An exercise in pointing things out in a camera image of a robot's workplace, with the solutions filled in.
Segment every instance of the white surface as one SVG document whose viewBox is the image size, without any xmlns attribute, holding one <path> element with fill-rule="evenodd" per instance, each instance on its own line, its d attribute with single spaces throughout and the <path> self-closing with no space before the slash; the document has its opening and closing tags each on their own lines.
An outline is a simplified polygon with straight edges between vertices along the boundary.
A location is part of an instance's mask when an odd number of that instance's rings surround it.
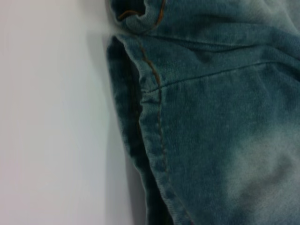
<svg viewBox="0 0 300 225">
<path fill-rule="evenodd" d="M 140 225 L 105 59 L 104 0 L 0 0 L 0 224 Z"/>
</svg>

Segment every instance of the faded denim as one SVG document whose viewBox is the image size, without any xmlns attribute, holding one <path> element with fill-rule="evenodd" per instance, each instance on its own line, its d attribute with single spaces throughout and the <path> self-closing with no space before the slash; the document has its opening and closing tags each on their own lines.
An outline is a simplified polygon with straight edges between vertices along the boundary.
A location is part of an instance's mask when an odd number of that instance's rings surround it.
<svg viewBox="0 0 300 225">
<path fill-rule="evenodd" d="M 149 225 L 300 225 L 300 2 L 110 0 Z"/>
</svg>

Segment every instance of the white background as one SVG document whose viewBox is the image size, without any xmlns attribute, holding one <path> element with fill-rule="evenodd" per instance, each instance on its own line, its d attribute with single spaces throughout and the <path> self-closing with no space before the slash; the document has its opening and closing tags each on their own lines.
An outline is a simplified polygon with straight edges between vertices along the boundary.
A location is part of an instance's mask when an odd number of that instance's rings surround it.
<svg viewBox="0 0 300 225">
<path fill-rule="evenodd" d="M 0 224 L 142 225 L 105 50 L 105 0 L 0 0 Z"/>
</svg>

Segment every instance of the light blue faded patch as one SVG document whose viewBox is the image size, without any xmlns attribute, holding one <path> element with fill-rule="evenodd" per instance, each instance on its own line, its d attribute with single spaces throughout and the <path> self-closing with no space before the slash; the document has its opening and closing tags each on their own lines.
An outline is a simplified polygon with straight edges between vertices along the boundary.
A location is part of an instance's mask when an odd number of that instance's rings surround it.
<svg viewBox="0 0 300 225">
<path fill-rule="evenodd" d="M 238 0 L 239 19 L 300 35 L 299 0 Z"/>
<path fill-rule="evenodd" d="M 226 169 L 226 205 L 247 225 L 300 223 L 300 126 L 273 127 L 241 140 Z"/>
</svg>

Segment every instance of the denim fabric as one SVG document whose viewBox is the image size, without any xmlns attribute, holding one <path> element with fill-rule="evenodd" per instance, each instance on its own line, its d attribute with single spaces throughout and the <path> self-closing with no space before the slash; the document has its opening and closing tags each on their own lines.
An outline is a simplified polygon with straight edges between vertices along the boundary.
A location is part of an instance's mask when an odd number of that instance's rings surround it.
<svg viewBox="0 0 300 225">
<path fill-rule="evenodd" d="M 300 225 L 300 3 L 111 0 L 149 225 Z"/>
</svg>

